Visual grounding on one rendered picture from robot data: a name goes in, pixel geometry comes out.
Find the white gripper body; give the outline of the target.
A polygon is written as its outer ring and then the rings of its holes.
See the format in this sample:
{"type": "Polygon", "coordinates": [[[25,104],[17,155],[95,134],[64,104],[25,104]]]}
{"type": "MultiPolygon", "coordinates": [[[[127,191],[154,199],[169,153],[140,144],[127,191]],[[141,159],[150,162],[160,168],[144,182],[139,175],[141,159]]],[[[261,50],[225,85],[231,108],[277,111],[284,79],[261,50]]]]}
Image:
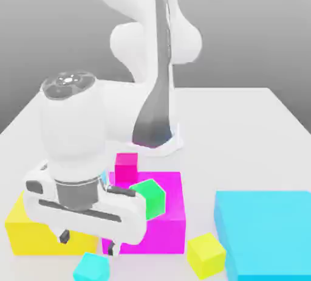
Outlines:
{"type": "Polygon", "coordinates": [[[84,211],[73,211],[58,202],[25,191],[24,207],[28,217],[48,225],[55,235],[64,230],[107,238],[114,243],[139,244],[146,232],[146,203],[139,194],[126,196],[98,191],[98,202],[84,211]]]}

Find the small cyan cube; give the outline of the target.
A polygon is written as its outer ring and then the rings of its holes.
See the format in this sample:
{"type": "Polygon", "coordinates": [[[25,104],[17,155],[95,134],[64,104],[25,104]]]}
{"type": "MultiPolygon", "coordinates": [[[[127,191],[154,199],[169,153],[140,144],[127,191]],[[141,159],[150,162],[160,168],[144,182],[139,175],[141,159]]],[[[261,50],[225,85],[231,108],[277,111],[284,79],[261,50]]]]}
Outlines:
{"type": "Polygon", "coordinates": [[[74,281],[109,281],[110,264],[107,257],[85,252],[73,272],[74,281]]]}

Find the small green cube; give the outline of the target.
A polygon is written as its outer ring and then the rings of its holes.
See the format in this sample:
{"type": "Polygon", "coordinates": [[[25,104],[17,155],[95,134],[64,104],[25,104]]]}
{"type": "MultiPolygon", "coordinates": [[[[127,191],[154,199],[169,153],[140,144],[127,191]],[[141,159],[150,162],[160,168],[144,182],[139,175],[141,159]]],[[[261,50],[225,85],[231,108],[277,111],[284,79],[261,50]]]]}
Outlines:
{"type": "Polygon", "coordinates": [[[166,212],[166,192],[154,179],[147,179],[129,187],[146,200],[146,220],[153,220],[166,212]]]}

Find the small pink cube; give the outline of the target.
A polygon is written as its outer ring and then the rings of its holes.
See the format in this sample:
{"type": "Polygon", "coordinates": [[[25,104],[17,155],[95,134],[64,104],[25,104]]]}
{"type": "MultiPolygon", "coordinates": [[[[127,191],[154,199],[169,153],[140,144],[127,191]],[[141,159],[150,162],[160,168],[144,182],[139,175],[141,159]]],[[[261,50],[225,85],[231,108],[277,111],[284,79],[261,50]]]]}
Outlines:
{"type": "Polygon", "coordinates": [[[117,153],[115,158],[115,184],[138,182],[138,153],[117,153]]]}

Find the small yellow cube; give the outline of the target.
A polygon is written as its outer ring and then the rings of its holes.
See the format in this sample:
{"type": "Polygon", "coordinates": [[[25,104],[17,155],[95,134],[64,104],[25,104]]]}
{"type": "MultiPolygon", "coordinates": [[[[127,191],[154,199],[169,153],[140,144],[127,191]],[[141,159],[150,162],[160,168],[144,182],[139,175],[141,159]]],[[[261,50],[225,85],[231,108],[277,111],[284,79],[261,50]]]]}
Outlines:
{"type": "Polygon", "coordinates": [[[226,250],[212,233],[188,240],[186,259],[199,280],[222,272],[226,250]]]}

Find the large yellow box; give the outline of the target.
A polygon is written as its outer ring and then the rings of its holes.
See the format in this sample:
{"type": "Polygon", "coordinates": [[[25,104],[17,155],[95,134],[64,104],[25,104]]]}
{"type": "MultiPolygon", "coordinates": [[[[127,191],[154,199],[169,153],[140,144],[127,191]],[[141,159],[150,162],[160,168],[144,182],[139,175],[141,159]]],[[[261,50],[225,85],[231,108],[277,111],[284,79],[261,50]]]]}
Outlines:
{"type": "Polygon", "coordinates": [[[98,237],[71,231],[66,244],[59,243],[50,229],[30,220],[20,194],[5,219],[5,229],[15,255],[84,255],[96,253],[98,237]]]}

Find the large magenta box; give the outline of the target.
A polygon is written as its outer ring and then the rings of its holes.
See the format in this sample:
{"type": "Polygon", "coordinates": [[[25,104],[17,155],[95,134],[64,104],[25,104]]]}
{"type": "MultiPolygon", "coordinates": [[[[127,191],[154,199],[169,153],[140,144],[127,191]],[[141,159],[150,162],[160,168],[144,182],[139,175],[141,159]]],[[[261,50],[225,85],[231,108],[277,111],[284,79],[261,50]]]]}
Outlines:
{"type": "Polygon", "coordinates": [[[179,172],[139,172],[138,182],[154,179],[166,192],[166,212],[147,221],[144,239],[138,245],[123,243],[120,254],[183,254],[186,215],[179,172]]]}

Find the large cyan box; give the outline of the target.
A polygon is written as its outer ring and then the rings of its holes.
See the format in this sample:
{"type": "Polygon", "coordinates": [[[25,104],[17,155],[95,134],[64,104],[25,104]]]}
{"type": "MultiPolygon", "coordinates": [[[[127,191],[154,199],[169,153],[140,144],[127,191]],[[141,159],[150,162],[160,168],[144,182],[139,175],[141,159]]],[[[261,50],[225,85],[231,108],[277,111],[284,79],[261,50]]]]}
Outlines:
{"type": "Polygon", "coordinates": [[[228,281],[311,281],[311,193],[218,191],[228,281]]]}

